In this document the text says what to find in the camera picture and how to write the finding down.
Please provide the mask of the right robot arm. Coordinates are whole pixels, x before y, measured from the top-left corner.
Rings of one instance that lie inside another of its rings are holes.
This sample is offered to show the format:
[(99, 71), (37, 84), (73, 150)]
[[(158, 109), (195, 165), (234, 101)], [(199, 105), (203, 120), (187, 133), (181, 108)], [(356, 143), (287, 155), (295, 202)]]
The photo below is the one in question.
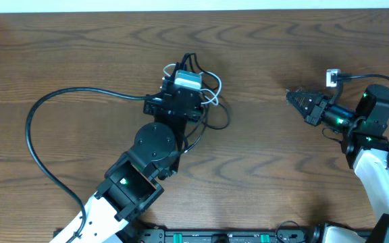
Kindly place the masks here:
[(340, 146), (348, 166), (360, 179), (377, 223), (367, 238), (334, 224), (316, 230), (311, 242), (389, 242), (389, 88), (369, 85), (352, 111), (320, 92), (291, 91), (286, 100), (312, 126), (324, 124), (342, 134)]

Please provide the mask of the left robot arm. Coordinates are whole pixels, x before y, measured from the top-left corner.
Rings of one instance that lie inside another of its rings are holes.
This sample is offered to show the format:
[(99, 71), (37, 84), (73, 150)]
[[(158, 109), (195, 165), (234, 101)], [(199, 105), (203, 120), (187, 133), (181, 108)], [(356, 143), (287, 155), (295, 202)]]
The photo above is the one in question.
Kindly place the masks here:
[(78, 223), (85, 226), (75, 242), (104, 242), (146, 211), (163, 193), (159, 180), (172, 175), (185, 152), (188, 122), (200, 120), (201, 79), (164, 79), (162, 94), (145, 101), (143, 111), (154, 117), (137, 133), (134, 144), (105, 173), (105, 179), (77, 215), (53, 239), (68, 242)]

